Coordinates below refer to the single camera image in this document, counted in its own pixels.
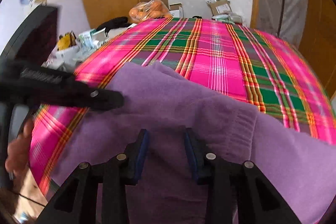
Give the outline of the person's left hand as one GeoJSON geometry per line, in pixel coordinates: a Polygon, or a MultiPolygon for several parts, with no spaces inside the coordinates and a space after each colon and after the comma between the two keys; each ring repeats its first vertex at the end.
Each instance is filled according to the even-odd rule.
{"type": "Polygon", "coordinates": [[[27,166],[33,129],[34,121],[29,118],[17,139],[11,141],[7,147],[5,168],[8,173],[13,173],[15,177],[21,176],[27,166]]]}

